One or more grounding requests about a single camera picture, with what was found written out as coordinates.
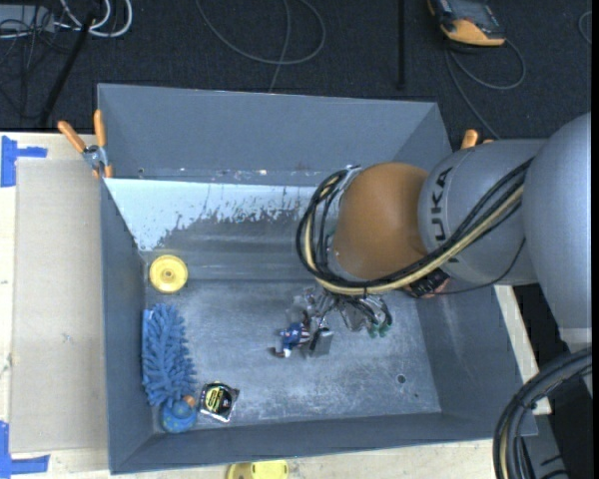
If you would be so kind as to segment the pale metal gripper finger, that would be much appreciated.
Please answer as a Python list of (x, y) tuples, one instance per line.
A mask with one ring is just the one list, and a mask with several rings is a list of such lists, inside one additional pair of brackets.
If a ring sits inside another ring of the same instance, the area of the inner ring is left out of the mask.
[(328, 355), (333, 339), (333, 331), (329, 328), (319, 328), (311, 338), (308, 348), (308, 357), (320, 357)]
[(306, 297), (304, 295), (296, 294), (290, 308), (290, 323), (309, 325), (310, 315), (308, 313), (308, 306), (309, 303)]

